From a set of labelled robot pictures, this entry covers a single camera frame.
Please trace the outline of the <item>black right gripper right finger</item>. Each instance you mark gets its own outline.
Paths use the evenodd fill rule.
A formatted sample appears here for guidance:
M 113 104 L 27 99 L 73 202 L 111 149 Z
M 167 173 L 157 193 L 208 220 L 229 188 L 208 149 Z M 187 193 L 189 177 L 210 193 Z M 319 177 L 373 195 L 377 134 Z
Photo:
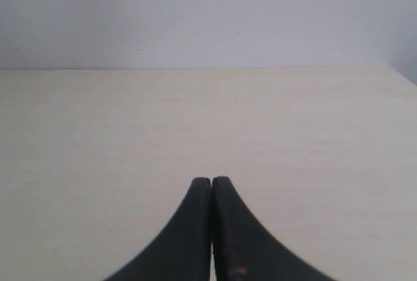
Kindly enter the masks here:
M 228 177 L 212 181 L 212 245 L 217 280 L 331 280 L 275 239 Z

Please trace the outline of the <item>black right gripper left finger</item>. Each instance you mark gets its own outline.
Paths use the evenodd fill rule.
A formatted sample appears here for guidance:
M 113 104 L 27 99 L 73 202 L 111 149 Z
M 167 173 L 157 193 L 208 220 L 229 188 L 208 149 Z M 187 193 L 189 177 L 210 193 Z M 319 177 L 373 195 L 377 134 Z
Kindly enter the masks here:
M 210 279 L 210 179 L 197 177 L 161 232 L 108 280 Z

